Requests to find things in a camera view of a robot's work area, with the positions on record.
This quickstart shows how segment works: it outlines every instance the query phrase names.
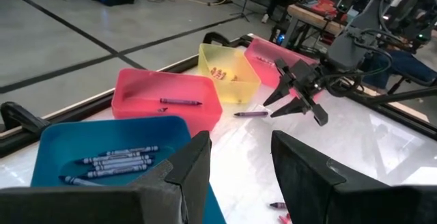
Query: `pink plastic bin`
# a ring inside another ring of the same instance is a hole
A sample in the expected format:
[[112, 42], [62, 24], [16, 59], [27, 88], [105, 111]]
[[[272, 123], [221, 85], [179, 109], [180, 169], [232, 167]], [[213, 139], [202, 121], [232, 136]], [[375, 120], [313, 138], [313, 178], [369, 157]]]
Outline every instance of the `pink plastic bin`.
[[293, 66], [299, 59], [305, 61], [307, 64], [317, 63], [317, 61], [312, 58], [295, 53], [294, 51], [289, 51], [267, 40], [256, 38], [253, 39], [244, 54], [261, 79], [261, 82], [271, 88], [276, 88], [279, 84], [279, 72], [274, 65], [276, 59], [284, 59], [289, 66]]
[[[160, 98], [196, 100], [202, 104], [161, 104]], [[191, 136], [203, 130], [211, 131], [222, 111], [212, 80], [187, 74], [123, 69], [112, 99], [116, 118], [177, 115], [185, 120]]]

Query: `yellow plastic bin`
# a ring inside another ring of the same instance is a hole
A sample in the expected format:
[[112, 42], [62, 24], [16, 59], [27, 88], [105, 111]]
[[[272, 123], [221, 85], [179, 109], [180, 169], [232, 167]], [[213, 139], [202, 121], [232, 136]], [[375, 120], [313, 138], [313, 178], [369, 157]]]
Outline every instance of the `yellow plastic bin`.
[[244, 51], [235, 48], [200, 44], [198, 68], [214, 81], [221, 102], [247, 103], [261, 84]]

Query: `white table surface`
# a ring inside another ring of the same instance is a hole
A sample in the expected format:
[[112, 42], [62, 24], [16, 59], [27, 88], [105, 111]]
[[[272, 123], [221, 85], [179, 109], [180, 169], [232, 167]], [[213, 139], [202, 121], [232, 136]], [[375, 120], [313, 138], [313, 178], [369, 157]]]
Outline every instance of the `white table surface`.
[[[437, 184], [437, 142], [347, 98], [323, 92], [318, 102], [329, 114], [320, 127], [312, 113], [270, 118], [235, 118], [239, 111], [275, 111], [261, 104], [272, 89], [261, 86], [252, 103], [224, 104], [212, 131], [210, 183], [228, 224], [278, 223], [285, 211], [270, 154], [273, 130], [282, 130], [322, 153], [389, 185]], [[110, 109], [89, 120], [113, 119]], [[38, 151], [34, 143], [0, 159], [0, 188], [29, 186]]]

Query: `crayon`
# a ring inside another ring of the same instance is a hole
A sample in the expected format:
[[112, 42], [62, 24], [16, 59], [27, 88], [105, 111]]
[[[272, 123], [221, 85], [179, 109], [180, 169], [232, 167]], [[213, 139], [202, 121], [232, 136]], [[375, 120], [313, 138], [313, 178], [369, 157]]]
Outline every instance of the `crayon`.
[[213, 69], [211, 70], [211, 75], [214, 75], [216, 73], [217, 68], [213, 67]]
[[270, 65], [270, 66], [275, 66], [275, 64], [273, 62], [268, 61], [267, 59], [264, 59], [262, 57], [257, 57], [257, 59], [260, 60], [261, 62], [265, 63], [265, 64]]
[[58, 176], [58, 178], [66, 184], [72, 184], [76, 186], [102, 186], [101, 184], [96, 184], [72, 176]]
[[94, 165], [94, 167], [88, 171], [102, 171], [102, 170], [108, 170], [108, 169], [117, 169], [119, 167], [129, 167], [129, 166], [137, 166], [137, 165], [151, 165], [153, 164], [152, 159], [145, 159], [145, 160], [135, 160], [125, 163], [114, 163], [110, 165]]
[[155, 145], [155, 146], [147, 146], [144, 148], [133, 148], [133, 149], [127, 149], [127, 150], [115, 150], [115, 151], [103, 152], [103, 153], [100, 153], [99, 156], [127, 154], [127, 153], [132, 153], [132, 152], [157, 152], [157, 151], [159, 151], [159, 147]]
[[128, 163], [128, 162], [133, 162], [136, 160], [152, 160], [153, 158], [154, 158], [154, 156], [152, 156], [152, 155], [136, 156], [136, 157], [132, 157], [132, 158], [120, 158], [120, 159], [114, 159], [114, 160], [94, 162], [93, 166], [105, 166], [105, 165], [111, 165], [111, 164], [117, 164], [117, 163]]
[[234, 114], [238, 117], [254, 117], [254, 116], [266, 116], [268, 115], [267, 111], [254, 111], [254, 112], [238, 112]]
[[195, 100], [175, 100], [168, 98], [161, 98], [159, 102], [163, 104], [186, 104], [186, 105], [201, 105], [202, 103]]
[[114, 159], [121, 159], [121, 158], [131, 158], [136, 156], [141, 156], [143, 152], [132, 152], [132, 153], [126, 153], [126, 154], [118, 154], [118, 155], [110, 155], [110, 156], [97, 156], [93, 158], [82, 158], [79, 160], [76, 160], [76, 164], [91, 164], [94, 162], [100, 162], [103, 160], [114, 160]]
[[273, 203], [273, 204], [270, 204], [270, 207], [277, 208], [277, 209], [286, 209], [287, 208], [285, 203]]
[[289, 220], [289, 219], [287, 219], [287, 218], [284, 217], [284, 216], [279, 216], [279, 221], [280, 221], [282, 224], [293, 224], [293, 223], [292, 223], [292, 220]]
[[88, 172], [88, 173], [85, 173], [85, 174], [79, 176], [79, 178], [92, 179], [92, 178], [99, 178], [99, 177], [105, 177], [105, 176], [116, 176], [116, 175], [123, 174], [123, 173], [134, 173], [134, 172], [145, 171], [145, 170], [147, 170], [147, 165], [120, 167], [117, 169], [91, 171], [91, 172]]
[[217, 70], [216, 75], [214, 76], [214, 78], [220, 79], [221, 75], [222, 75], [221, 70]]

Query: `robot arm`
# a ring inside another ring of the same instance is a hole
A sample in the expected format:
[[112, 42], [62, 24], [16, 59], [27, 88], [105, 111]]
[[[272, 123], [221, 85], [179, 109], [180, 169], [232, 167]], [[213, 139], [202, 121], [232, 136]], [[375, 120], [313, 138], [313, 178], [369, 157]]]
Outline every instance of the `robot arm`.
[[313, 111], [314, 118], [320, 126], [328, 122], [328, 114], [320, 104], [313, 101], [313, 96], [326, 88], [332, 95], [341, 96], [331, 87], [343, 77], [349, 77], [355, 82], [346, 92], [353, 92], [358, 87], [361, 77], [375, 72], [358, 73], [366, 53], [369, 51], [391, 56], [378, 49], [378, 35], [395, 38], [385, 26], [383, 15], [392, 0], [371, 0], [363, 12], [358, 15], [334, 40], [326, 59], [321, 59], [320, 64], [309, 66], [304, 61], [299, 61], [292, 67], [285, 64], [282, 59], [275, 61], [281, 74], [278, 87], [265, 101], [264, 106], [270, 105], [289, 94], [289, 89], [294, 88], [298, 96], [289, 104], [275, 111], [271, 116], [277, 117], [290, 113], [306, 113]]
[[402, 0], [394, 15], [388, 19], [390, 30], [409, 41], [415, 51], [431, 39], [437, 23], [437, 0]]

